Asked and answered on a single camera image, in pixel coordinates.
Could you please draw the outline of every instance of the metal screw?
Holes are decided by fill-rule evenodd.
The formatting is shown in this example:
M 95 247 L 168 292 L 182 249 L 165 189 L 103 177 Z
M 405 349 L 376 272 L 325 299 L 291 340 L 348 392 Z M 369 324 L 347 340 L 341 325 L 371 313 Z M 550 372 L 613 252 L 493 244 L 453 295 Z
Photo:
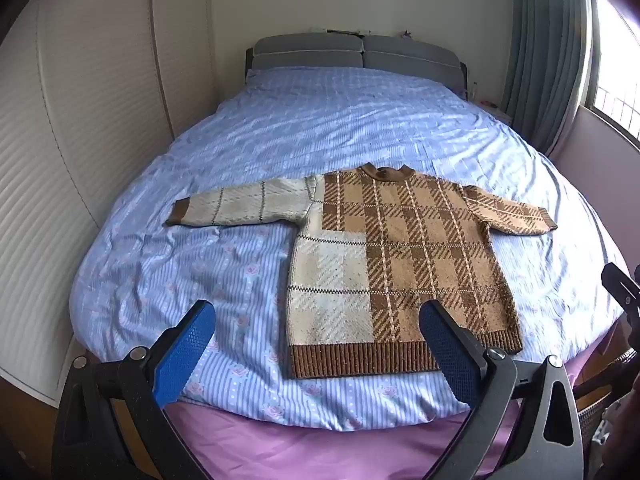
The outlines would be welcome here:
M 555 366 L 556 368 L 561 368 L 562 367 L 562 359 L 559 358 L 557 355 L 550 355 L 549 356 L 549 364 L 552 366 Z
M 74 368 L 84 368 L 86 366 L 86 357 L 83 355 L 76 357 L 74 359 Z
M 146 348 L 143 346 L 136 346 L 131 352 L 129 352 L 129 357 L 134 361 L 144 359 L 146 357 Z
M 489 348 L 486 354 L 495 361 L 502 361 L 504 359 L 504 352 L 497 348 Z

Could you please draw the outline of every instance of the sweater sleeve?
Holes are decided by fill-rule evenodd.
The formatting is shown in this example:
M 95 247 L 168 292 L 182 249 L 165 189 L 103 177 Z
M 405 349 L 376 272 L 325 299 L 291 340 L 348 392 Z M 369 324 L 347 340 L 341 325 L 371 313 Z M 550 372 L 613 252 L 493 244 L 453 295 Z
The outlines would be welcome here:
M 273 180 L 221 187 L 174 203 L 167 225 L 267 224 L 289 220 L 300 224 L 316 192 L 316 177 Z
M 543 207 L 507 200 L 478 186 L 463 186 L 462 195 L 476 217 L 503 233 L 541 235 L 558 228 Z

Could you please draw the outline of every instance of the gray curtain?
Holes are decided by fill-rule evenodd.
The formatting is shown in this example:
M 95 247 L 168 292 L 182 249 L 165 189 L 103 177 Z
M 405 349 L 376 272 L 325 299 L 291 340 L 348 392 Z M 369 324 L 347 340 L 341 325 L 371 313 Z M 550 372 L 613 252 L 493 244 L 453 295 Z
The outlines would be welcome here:
M 550 153 L 573 121 L 591 49 L 590 0 L 513 0 L 502 109 L 513 129 Z

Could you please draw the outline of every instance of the pink wall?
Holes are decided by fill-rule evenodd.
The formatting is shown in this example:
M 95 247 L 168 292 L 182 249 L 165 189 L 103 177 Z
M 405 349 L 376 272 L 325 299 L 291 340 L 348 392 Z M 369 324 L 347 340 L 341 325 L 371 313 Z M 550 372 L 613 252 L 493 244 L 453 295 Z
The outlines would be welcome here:
M 596 210 L 633 273 L 640 264 L 640 150 L 580 107 L 553 163 Z

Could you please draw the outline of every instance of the sweater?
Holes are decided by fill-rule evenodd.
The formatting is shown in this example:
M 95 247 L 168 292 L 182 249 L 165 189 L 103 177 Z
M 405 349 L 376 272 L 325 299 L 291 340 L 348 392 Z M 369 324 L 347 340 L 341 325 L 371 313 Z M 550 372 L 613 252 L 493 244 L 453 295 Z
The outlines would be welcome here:
M 436 369 L 418 327 L 420 306 L 432 299 L 483 345 L 522 350 L 489 229 L 541 235 L 557 227 L 544 208 L 371 164 L 196 194 L 174 204 L 167 224 L 278 220 L 300 228 L 287 290 L 296 378 Z

